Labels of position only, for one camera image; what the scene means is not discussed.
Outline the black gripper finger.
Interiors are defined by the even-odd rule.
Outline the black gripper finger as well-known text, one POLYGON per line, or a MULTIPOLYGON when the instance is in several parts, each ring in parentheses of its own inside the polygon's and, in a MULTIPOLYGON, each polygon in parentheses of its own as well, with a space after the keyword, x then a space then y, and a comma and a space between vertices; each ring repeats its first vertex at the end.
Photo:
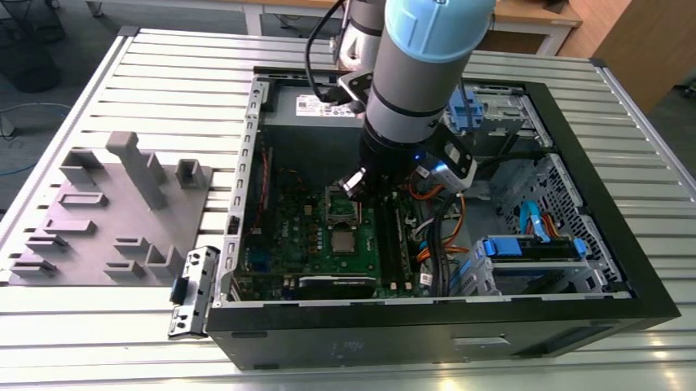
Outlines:
POLYGON ((353 174, 338 180, 338 186, 351 201, 369 201, 371 199, 370 177, 365 169, 358 169, 353 174))

